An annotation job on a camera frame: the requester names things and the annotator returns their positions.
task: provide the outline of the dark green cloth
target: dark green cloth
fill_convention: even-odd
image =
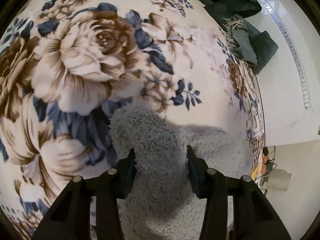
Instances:
[[[230,37],[238,43],[231,49],[238,59],[249,61],[253,64],[256,74],[266,66],[278,49],[278,45],[271,39],[269,33],[260,33],[243,17],[249,17],[261,11],[257,0],[199,0],[205,5],[209,15],[222,27]],[[225,19],[242,19],[241,29],[228,29]]]

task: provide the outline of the white surface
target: white surface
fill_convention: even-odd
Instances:
[[[298,71],[276,22],[263,10],[247,20],[267,30],[279,49],[258,75],[266,125],[266,145],[316,140],[320,124],[320,36],[293,0],[267,0],[286,27],[300,56],[309,86],[311,107],[306,110]]]
[[[276,147],[277,167],[292,176],[287,191],[268,189],[267,199],[292,240],[305,234],[320,209],[319,149],[320,140]]]

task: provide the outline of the bed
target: bed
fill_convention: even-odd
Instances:
[[[264,144],[254,74],[198,0],[29,0],[0,40],[0,206],[30,239],[75,175],[116,162],[109,118],[143,103],[166,122]]]

